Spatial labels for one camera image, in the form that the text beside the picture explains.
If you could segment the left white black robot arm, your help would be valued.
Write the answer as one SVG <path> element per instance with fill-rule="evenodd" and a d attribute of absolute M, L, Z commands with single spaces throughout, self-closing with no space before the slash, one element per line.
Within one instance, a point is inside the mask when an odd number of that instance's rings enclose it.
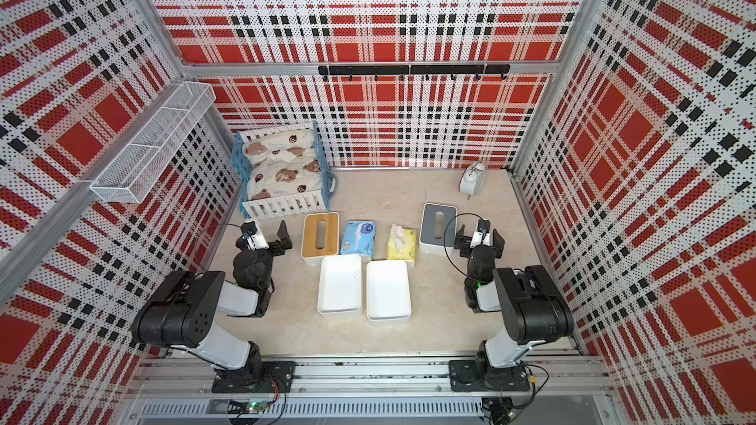
<path fill-rule="evenodd" d="M 293 242 L 284 222 L 271 242 L 256 222 L 238 228 L 233 280 L 222 271 L 170 273 L 136 315 L 132 336 L 139 344 L 184 351 L 210 364 L 214 394 L 284 395 L 291 391 L 296 363 L 263 360 L 255 342 L 238 338 L 215 317 L 263 317 L 276 291 L 274 259 Z"/>

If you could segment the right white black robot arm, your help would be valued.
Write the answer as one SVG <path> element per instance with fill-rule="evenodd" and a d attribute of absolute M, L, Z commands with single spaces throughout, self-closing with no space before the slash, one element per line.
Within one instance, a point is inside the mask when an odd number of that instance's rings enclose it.
<path fill-rule="evenodd" d="M 531 392 L 525 358 L 536 347 L 571 336 L 573 315 L 545 267 L 498 268 L 504 239 L 481 220 L 472 236 L 460 228 L 453 248 L 467 260 L 464 295 L 475 313 L 499 313 L 503 327 L 480 343 L 473 360 L 449 363 L 451 390 Z"/>

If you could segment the white tissue box base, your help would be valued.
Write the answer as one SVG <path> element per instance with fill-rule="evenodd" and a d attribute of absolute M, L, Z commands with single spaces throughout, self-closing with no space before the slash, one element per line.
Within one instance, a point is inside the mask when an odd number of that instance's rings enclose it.
<path fill-rule="evenodd" d="M 371 322 L 411 317 L 411 289 L 405 261 L 373 261 L 366 266 L 366 317 Z"/>
<path fill-rule="evenodd" d="M 362 313 L 362 259 L 358 254 L 321 262 L 317 311 L 325 318 L 352 319 Z"/>

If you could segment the yellow tissue paper pack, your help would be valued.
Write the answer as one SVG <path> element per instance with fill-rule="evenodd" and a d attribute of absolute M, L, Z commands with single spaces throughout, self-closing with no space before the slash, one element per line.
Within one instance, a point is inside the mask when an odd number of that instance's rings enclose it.
<path fill-rule="evenodd" d="M 404 261 L 408 267 L 415 265 L 417 257 L 417 230 L 393 224 L 387 243 L 386 259 Z"/>

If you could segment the blue tissue paper pack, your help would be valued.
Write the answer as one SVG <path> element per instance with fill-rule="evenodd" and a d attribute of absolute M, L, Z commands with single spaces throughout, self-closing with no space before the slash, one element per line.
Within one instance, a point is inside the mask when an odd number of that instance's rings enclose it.
<path fill-rule="evenodd" d="M 342 255 L 360 255 L 364 263 L 373 258 L 376 223 L 371 220 L 350 220 L 342 239 Z"/>

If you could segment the wooden tissue box lid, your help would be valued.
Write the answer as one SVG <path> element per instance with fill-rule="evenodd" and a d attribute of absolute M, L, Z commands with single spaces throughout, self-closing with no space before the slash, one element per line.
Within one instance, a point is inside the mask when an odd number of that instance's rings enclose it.
<path fill-rule="evenodd" d="M 340 248 L 340 216 L 337 212 L 305 217 L 300 255 L 307 267 L 318 267 L 323 258 L 339 255 Z"/>

